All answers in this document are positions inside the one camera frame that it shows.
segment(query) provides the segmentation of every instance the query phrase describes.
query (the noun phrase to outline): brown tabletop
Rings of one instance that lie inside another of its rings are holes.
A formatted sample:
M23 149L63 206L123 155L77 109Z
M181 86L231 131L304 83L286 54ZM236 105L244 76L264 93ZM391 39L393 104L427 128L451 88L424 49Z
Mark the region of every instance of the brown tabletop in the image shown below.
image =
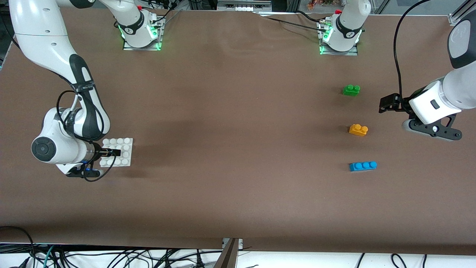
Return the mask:
M31 155L69 87L14 47L0 72L1 225L48 243L216 248L242 237L254 250L476 254L476 110L458 114L458 142L378 113L398 90L399 17L369 17L350 57L319 55L312 30L250 12L181 12L162 51L122 51L108 10L62 12L110 116L107 138L134 138L132 166L88 183ZM450 30L446 17L406 19L405 96L451 70ZM343 96L347 84L361 93ZM355 123L367 136L347 133ZM378 168L350 173L359 161Z

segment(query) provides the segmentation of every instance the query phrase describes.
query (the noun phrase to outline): yellow lego brick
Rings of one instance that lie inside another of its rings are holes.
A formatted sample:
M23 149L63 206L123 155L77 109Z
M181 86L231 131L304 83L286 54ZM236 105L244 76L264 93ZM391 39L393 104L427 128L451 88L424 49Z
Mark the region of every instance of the yellow lego brick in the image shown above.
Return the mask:
M357 136L365 136L367 135L368 127L366 126L361 126L359 124L353 124L350 129L349 133L357 135Z

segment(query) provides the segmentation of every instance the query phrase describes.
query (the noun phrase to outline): white robot link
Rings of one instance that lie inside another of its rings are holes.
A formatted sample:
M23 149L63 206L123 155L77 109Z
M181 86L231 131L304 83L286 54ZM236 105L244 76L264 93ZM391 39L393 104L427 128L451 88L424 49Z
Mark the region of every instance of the white robot link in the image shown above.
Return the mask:
M358 42L362 26L371 9L372 6L368 0L347 1L341 14L330 17L331 26L323 42L336 51L349 51Z
M379 113L406 112L410 116L403 128L408 131L447 141L461 139L461 131L451 125L456 113L476 108L476 10L452 29L447 47L454 70L407 98L394 93L380 99ZM448 123L442 124L446 117Z
M31 145L40 161L56 164L66 176L102 177L92 168L101 156L119 156L120 150L103 149L95 143L109 132L108 114L91 72L68 39L60 7L88 8L95 0L10 0L13 28L23 54L35 64L63 78L73 89L70 108L50 109L42 130ZM116 18L129 45L144 47L157 35L151 32L156 14L139 10L134 2L100 0Z

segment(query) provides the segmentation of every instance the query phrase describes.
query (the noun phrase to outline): blue lego brick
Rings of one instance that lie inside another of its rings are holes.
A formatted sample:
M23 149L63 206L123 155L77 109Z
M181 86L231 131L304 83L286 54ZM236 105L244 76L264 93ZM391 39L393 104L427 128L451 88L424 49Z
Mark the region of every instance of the blue lego brick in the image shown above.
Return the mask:
M377 162L370 161L370 162L357 162L349 164L350 171L366 171L372 170L377 168Z

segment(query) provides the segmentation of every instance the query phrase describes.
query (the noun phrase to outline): white floor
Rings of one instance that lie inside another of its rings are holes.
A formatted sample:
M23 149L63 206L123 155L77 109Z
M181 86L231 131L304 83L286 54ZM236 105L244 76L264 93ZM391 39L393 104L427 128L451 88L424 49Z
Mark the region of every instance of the white floor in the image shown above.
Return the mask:
M87 251L85 254L97 254L106 251ZM152 250L153 257L161 257L164 250ZM196 253L196 250L181 250L171 258L179 258L187 254ZM256 268L355 268L360 257L359 253L304 253L304 252L256 252L241 251L239 253L237 268L249 268L255 265ZM103 256L73 256L69 260L79 268L106 268L109 262L116 255ZM423 255L401 254L407 268L422 267ZM0 268L10 268L19 266L28 254L0 254ZM219 253L203 254L203 262L216 261ZM404 268L397 258L396 263L400 268ZM125 260L119 263L116 268L123 268ZM193 265L190 261L174 263L173 268L189 268ZM130 268L147 268L144 261L135 260L130 264ZM390 254L365 254L360 268L394 268ZM426 268L476 268L476 256L452 256L452 255L428 255Z

